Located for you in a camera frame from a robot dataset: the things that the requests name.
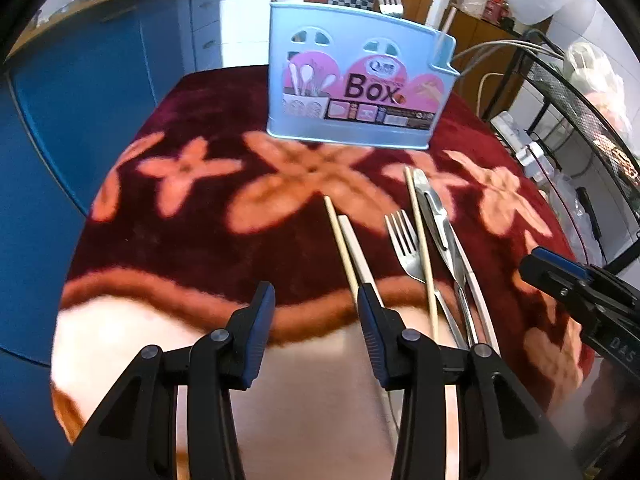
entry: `metal bolt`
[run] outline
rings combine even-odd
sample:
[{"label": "metal bolt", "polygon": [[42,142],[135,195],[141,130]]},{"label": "metal bolt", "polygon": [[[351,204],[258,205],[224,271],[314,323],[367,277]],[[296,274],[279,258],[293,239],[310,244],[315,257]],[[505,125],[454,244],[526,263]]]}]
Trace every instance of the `metal bolt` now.
[{"label": "metal bolt", "polygon": [[148,345],[140,351],[140,355],[143,359],[152,359],[158,355],[158,350],[156,345]]},{"label": "metal bolt", "polygon": [[224,328],[219,328],[211,332],[211,335],[209,337],[212,341],[222,342],[227,340],[227,338],[229,337],[229,332],[227,332]]},{"label": "metal bolt", "polygon": [[413,328],[405,328],[402,330],[402,339],[405,341],[418,341],[420,339],[420,332],[414,330]]},{"label": "metal bolt", "polygon": [[476,347],[474,348],[474,352],[476,352],[476,354],[480,357],[489,357],[492,354],[493,350],[491,350],[491,347],[489,345],[480,343],[479,345],[476,345]]}]

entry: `countertop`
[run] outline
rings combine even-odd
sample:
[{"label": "countertop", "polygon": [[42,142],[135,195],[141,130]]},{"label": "countertop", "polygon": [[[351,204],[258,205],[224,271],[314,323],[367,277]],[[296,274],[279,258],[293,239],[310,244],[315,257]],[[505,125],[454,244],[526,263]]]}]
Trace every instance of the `countertop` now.
[{"label": "countertop", "polygon": [[53,16],[49,19],[48,22],[41,24],[39,27],[34,28],[32,30],[25,30],[15,41],[14,46],[12,47],[7,59],[9,59],[13,54],[15,54],[18,50],[24,47],[30,41],[33,41],[35,38],[44,34],[48,30],[51,30],[53,27],[58,25],[59,23],[67,20],[69,17],[79,14],[87,9],[91,9],[92,7],[103,4],[104,2],[108,2],[110,0],[89,0],[87,2],[83,2],[81,4],[77,4],[76,6],[70,8],[64,14],[59,14],[57,16]]}]

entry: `table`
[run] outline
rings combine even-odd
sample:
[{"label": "table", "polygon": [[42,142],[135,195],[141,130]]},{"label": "table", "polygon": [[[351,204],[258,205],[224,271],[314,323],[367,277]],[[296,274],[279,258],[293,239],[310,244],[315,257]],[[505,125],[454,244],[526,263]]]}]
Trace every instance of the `table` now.
[{"label": "table", "polygon": [[[191,345],[268,280],[277,307],[260,376],[232,395],[247,477],[388,478],[394,450],[322,195],[350,217],[385,306],[428,333],[423,286],[402,271],[383,221],[409,207],[405,164],[443,199],[505,361],[545,408],[579,386],[593,361],[579,325],[517,272],[537,245],[570,249],[536,187],[458,96],[428,152],[374,149],[268,136],[266,81],[263,66],[186,76],[106,177],[52,354],[54,406],[71,441],[143,346]],[[461,320],[437,257],[434,276]],[[184,432],[179,415],[183,478]]]}]

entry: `light blue plastic box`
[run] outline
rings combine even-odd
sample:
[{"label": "light blue plastic box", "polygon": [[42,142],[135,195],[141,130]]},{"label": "light blue plastic box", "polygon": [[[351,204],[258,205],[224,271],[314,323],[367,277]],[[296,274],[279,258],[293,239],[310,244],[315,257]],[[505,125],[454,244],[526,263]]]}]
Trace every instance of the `light blue plastic box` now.
[{"label": "light blue plastic box", "polygon": [[[327,4],[271,3],[267,131],[285,139],[427,149],[459,75],[450,65],[456,46],[453,37],[444,38],[437,58],[433,59],[439,35],[439,31],[431,27],[370,10]],[[308,51],[328,54],[342,74],[357,60],[377,53],[401,61],[408,80],[426,73],[437,75],[444,84],[444,92],[431,126],[425,130],[286,113],[283,83],[289,59],[296,53]]]}]

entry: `ventilation hole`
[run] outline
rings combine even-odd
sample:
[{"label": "ventilation hole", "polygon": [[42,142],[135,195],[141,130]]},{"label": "ventilation hole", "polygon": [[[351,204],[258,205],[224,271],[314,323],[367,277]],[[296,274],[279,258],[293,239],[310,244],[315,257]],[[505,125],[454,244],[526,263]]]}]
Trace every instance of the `ventilation hole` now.
[{"label": "ventilation hole", "polygon": [[494,389],[504,437],[513,440],[536,433],[538,425],[535,419],[502,376],[494,378]]},{"label": "ventilation hole", "polygon": [[294,34],[293,38],[291,38],[291,41],[293,41],[293,43],[305,43],[306,30],[301,30],[300,32],[297,32],[296,34]]},{"label": "ventilation hole", "polygon": [[110,436],[120,440],[127,440],[131,436],[140,383],[140,378],[136,377],[127,384],[98,428],[98,432],[102,436]]},{"label": "ventilation hole", "polygon": [[369,41],[369,43],[364,46],[364,50],[367,52],[377,52],[379,46],[380,44],[377,41]]},{"label": "ventilation hole", "polygon": [[328,45],[329,38],[326,37],[322,32],[316,32],[316,43],[318,45]]}]

